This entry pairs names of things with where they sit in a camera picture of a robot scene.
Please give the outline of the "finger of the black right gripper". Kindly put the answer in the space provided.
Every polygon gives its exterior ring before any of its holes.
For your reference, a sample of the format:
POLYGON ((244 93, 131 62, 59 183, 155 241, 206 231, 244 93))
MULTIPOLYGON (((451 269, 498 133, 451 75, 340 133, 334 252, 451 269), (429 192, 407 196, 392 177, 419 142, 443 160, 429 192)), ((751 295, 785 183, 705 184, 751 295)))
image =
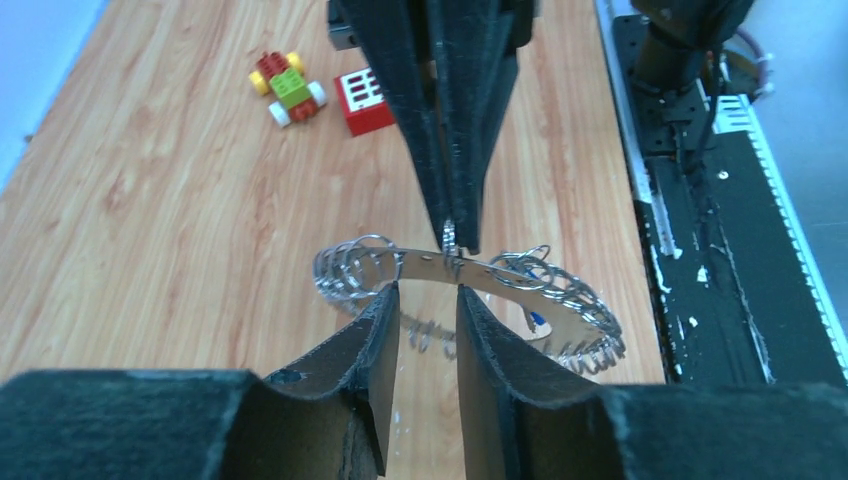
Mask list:
POLYGON ((431 53, 457 244, 477 254, 485 178, 517 74, 508 1, 432 1, 431 53))
POLYGON ((451 193, 425 1, 339 1, 406 142, 437 245, 451 219, 451 193))

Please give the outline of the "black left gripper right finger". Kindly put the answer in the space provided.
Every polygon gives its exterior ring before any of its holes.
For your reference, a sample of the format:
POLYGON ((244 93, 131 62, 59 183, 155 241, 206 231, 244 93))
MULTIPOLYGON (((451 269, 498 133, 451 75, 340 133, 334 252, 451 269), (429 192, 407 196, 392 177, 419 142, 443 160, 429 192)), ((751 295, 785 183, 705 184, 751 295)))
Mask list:
POLYGON ((823 384, 601 385, 457 295, 470 479, 843 479, 847 392, 823 384))

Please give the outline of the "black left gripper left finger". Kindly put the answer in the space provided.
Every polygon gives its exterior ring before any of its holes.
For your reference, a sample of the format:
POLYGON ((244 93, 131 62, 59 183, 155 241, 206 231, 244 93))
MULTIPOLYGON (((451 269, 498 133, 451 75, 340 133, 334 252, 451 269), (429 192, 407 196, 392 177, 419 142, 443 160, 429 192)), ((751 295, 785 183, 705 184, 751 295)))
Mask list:
POLYGON ((45 369, 1 389, 5 479, 374 479, 387 468, 399 290, 260 377, 45 369))

